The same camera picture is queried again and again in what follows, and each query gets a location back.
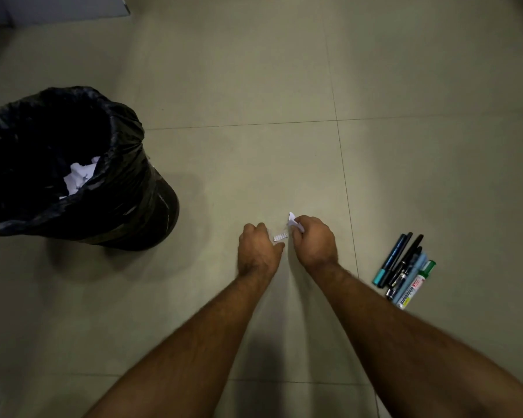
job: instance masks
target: pen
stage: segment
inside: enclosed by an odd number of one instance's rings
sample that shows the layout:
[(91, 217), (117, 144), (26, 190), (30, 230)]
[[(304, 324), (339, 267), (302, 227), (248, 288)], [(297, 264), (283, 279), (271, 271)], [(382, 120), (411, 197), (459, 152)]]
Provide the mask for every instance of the pen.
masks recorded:
[(403, 241), (403, 245), (401, 245), (401, 248), (395, 254), (395, 259), (391, 262), (391, 267), (389, 269), (385, 270), (385, 274), (384, 274), (383, 278), (377, 284), (378, 288), (380, 288), (380, 289), (384, 288), (385, 284), (387, 283), (388, 279), (391, 276), (391, 273), (393, 273), (393, 270), (395, 269), (395, 263), (397, 262), (397, 259), (401, 256), (401, 254), (403, 253), (403, 250), (405, 249), (405, 246), (407, 246), (407, 244), (409, 243), (409, 241), (411, 240), (412, 237), (413, 237), (412, 232), (409, 232), (406, 234), (406, 238)]
[(397, 242), (395, 243), (395, 246), (389, 253), (388, 257), (385, 259), (385, 262), (381, 266), (380, 271), (377, 272), (376, 277), (372, 281), (374, 285), (378, 286), (386, 271), (393, 267), (393, 265), (397, 261), (397, 258), (401, 254), (401, 251), (403, 251), (403, 244), (405, 242), (405, 239), (406, 234), (402, 233), (401, 236), (399, 236), (399, 239), (397, 239)]
[[(418, 259), (420, 257), (421, 252), (422, 252), (422, 246), (419, 246), (417, 248), (417, 250), (414, 252), (413, 257), (409, 261), (409, 265), (406, 267), (406, 270), (402, 271), (397, 276), (397, 278), (390, 283), (389, 290), (385, 294), (386, 298), (388, 298), (389, 300), (392, 300), (393, 297), (395, 296), (395, 294), (397, 294), (397, 291), (399, 290), (399, 287), (401, 286), (401, 284), (404, 283), (407, 276), (412, 272), (412, 270), (415, 266), (415, 263), (418, 261)], [(415, 270), (414, 275), (416, 275), (419, 272), (419, 270), (420, 270), (420, 267), (418, 267)]]
[(432, 269), (435, 266), (436, 266), (436, 263), (434, 261), (428, 261), (425, 264), (424, 269), (418, 273), (417, 278), (414, 279), (411, 286), (406, 290), (406, 292), (403, 294), (403, 296), (401, 296), (401, 299), (399, 299), (399, 302), (396, 303), (396, 305), (400, 309), (406, 308), (406, 306), (409, 304), (409, 302), (411, 301), (413, 296), (416, 294), (416, 292), (418, 292), (418, 289), (420, 289), (420, 287), (425, 282), (425, 280), (428, 278), (428, 276), (432, 272)]
[(406, 268), (409, 265), (409, 261), (413, 257), (414, 252), (417, 250), (417, 248), (420, 245), (420, 242), (422, 242), (423, 238), (424, 238), (424, 235), (418, 235), (417, 236), (417, 238), (414, 240), (414, 242), (411, 245), (411, 247), (407, 250), (407, 252), (406, 252), (405, 256), (403, 257), (403, 259), (395, 266), (395, 271), (392, 274), (389, 275), (388, 281), (385, 282), (387, 286), (389, 286), (391, 288), (392, 287), (391, 283), (396, 281), (397, 277), (401, 273), (405, 273), (406, 272)]
[(425, 269), (426, 263), (428, 261), (428, 255), (426, 253), (421, 253), (418, 257), (417, 262), (414, 263), (413, 269), (407, 274), (407, 277), (405, 281), (400, 282), (397, 286), (397, 291), (393, 295), (392, 302), (394, 304), (397, 304), (401, 297), (405, 294), (406, 290), (411, 286), (414, 279), (417, 277), (417, 274), (420, 271), (423, 271)]

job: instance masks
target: green marker cap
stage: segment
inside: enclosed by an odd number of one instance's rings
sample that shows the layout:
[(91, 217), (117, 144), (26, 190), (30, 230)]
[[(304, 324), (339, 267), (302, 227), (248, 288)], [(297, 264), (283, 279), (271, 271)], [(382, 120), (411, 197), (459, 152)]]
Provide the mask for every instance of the green marker cap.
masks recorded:
[(436, 266), (436, 262), (435, 261), (428, 261), (424, 267), (422, 267), (420, 269), (420, 271), (418, 272), (418, 275), (419, 276), (423, 276), (425, 279), (428, 278), (428, 275), (432, 272), (432, 269)]

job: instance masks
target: black garbage bag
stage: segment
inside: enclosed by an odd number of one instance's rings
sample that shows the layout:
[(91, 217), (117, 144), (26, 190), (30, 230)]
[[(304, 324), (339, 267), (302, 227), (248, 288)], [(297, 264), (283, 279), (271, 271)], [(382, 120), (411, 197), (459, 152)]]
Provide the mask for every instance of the black garbage bag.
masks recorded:
[[(132, 109), (89, 87), (50, 88), (0, 108), (0, 236), (130, 251), (164, 240), (178, 198), (148, 161), (143, 138)], [(69, 195), (70, 165), (97, 156), (93, 176)]]

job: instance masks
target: hand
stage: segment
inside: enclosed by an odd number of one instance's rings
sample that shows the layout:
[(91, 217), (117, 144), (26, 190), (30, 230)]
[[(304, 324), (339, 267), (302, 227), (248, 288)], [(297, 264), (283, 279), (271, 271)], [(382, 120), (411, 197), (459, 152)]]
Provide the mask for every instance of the hand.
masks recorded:
[(257, 271), (273, 277), (284, 248), (282, 242), (275, 246), (272, 244), (264, 223), (259, 223), (257, 227), (246, 224), (238, 244), (238, 274), (243, 276)]
[(329, 227), (316, 217), (300, 216), (295, 220), (305, 230), (301, 233), (292, 226), (294, 250), (306, 271), (312, 273), (322, 266), (338, 264), (335, 235)]

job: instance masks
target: forearm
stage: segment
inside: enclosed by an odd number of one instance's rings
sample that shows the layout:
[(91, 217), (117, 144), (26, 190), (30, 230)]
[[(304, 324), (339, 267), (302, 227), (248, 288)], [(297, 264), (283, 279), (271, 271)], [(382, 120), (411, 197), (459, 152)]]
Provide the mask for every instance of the forearm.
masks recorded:
[(523, 385), (338, 265), (311, 272), (386, 407), (399, 417), (521, 416)]
[(234, 280), (125, 374), (87, 418), (211, 416), (270, 280), (263, 273)]

